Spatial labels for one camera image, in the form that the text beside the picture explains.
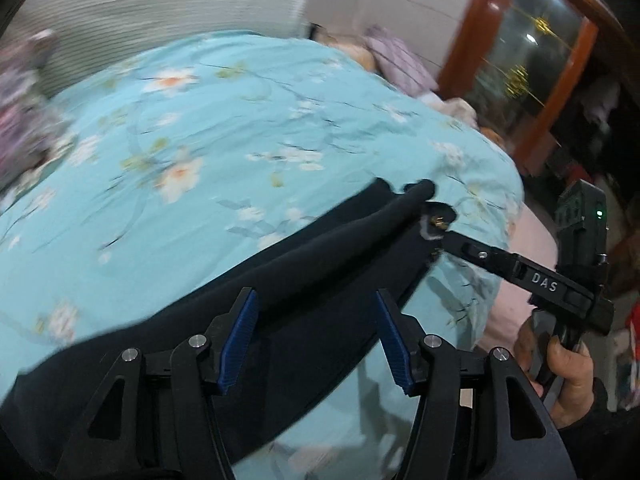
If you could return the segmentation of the right hand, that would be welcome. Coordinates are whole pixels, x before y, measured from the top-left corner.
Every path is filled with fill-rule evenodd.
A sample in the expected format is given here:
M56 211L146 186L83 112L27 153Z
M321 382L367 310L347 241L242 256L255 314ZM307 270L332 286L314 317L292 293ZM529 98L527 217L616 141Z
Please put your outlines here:
M532 318L528 318L518 331L514 356L538 396L542 396L542 385L529 374L536 347ZM547 363L553 374L564 379L559 396L549 411L556 428L562 429L585 417L593 406L593 360L585 344L581 344L577 351L570 351L560 344L558 338L552 337L548 344Z

